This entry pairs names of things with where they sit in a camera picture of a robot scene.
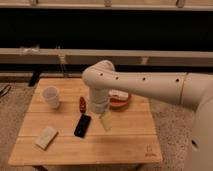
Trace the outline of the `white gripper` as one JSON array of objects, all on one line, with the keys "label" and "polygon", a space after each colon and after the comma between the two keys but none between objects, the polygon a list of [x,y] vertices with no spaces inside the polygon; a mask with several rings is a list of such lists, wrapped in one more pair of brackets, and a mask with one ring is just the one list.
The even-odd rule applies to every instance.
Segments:
[{"label": "white gripper", "polygon": [[[104,113],[109,106],[108,89],[89,89],[89,103],[92,112],[97,114]],[[100,122],[106,132],[112,128],[111,113],[106,112],[100,116]]]}]

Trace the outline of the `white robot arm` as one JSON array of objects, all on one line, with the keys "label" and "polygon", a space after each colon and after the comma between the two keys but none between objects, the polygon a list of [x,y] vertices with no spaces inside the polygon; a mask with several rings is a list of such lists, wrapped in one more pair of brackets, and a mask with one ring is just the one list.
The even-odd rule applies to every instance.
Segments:
[{"label": "white robot arm", "polygon": [[195,73],[116,72],[111,61],[100,61],[82,73],[89,87],[90,109],[104,113],[111,89],[129,92],[196,112],[184,171],[213,171],[213,75]]}]

